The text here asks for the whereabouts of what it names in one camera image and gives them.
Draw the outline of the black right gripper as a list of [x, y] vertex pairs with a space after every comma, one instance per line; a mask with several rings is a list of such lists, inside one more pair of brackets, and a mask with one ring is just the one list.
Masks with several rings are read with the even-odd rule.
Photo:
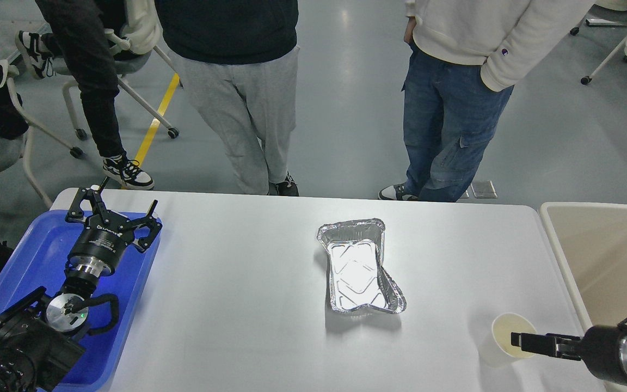
[[532, 354], [582, 360], [594, 377], [627, 387], [627, 327], [595, 326], [582, 339], [559, 333], [511, 332], [511, 345]]

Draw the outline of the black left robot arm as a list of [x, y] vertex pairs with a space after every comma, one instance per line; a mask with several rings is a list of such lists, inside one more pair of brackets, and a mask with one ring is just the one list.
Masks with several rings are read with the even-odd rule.
[[0, 275], [0, 391], [90, 391], [117, 364], [163, 225], [80, 188], [37, 217]]

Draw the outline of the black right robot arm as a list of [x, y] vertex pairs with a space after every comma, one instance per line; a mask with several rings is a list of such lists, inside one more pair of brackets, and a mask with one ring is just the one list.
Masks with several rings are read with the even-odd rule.
[[614, 327], [592, 326], [583, 337], [512, 332], [510, 343], [532, 354], [584, 362], [594, 377], [627, 385], [627, 318]]

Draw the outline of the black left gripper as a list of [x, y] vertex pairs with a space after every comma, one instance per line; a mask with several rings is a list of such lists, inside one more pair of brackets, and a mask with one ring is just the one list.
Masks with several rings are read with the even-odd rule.
[[[122, 214], [110, 214], [101, 198], [109, 179], [105, 177], [98, 189], [78, 189], [67, 211], [67, 223], [82, 223], [84, 226], [67, 256], [68, 271], [83, 271], [95, 277], [110, 276], [115, 273], [130, 243], [138, 252], [145, 253], [162, 230], [162, 223], [154, 216], [157, 200], [152, 202], [145, 216], [134, 220]], [[85, 217], [82, 201], [89, 202], [90, 216]], [[146, 236], [136, 234], [144, 228], [149, 230]]]

